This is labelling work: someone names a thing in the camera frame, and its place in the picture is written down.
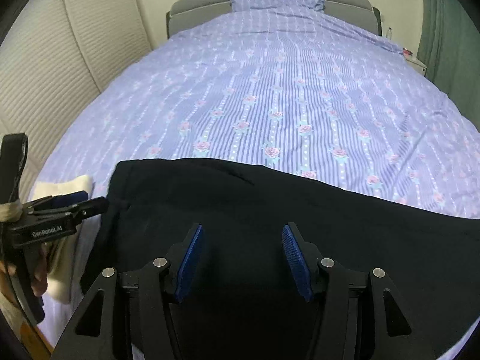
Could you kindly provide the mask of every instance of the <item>pillow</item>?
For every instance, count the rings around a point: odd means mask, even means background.
[[[230,0],[233,12],[278,7],[306,7],[323,11],[325,0]]]

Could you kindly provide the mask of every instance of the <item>gray headboard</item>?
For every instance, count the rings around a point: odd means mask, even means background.
[[[166,14],[167,35],[171,37],[231,11],[229,0],[179,0]],[[382,34],[380,12],[368,0],[325,0],[325,13]]]

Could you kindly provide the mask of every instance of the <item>bed sheet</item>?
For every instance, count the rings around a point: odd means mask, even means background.
[[[127,68],[38,180],[89,174],[100,196],[118,161],[211,157],[480,218],[480,134],[401,53],[304,7],[222,15]],[[82,231],[77,275],[95,234]],[[74,305],[46,300],[42,328],[53,343]]]

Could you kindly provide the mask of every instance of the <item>blue gripper pad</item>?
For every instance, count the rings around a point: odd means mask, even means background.
[[[175,290],[175,299],[179,303],[190,292],[191,282],[193,281],[198,259],[200,258],[200,252],[203,244],[202,241],[203,229],[202,225],[198,225],[177,273],[177,289]]]
[[[309,302],[314,297],[314,292],[311,289],[311,273],[298,241],[290,226],[285,225],[282,231],[283,251],[292,271],[298,293]]]

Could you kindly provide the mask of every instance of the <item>metal bolt head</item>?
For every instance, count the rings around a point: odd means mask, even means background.
[[[158,257],[157,259],[153,260],[153,265],[156,267],[164,266],[166,263],[167,261],[163,257]]]
[[[385,276],[385,271],[382,268],[375,268],[373,274],[378,278],[383,278]]]
[[[113,268],[105,268],[105,269],[102,271],[102,275],[103,275],[104,278],[109,278],[109,277],[112,276],[114,273],[115,273],[115,269],[113,269]]]
[[[335,261],[330,258],[324,258],[320,261],[325,268],[331,268],[335,265]]]

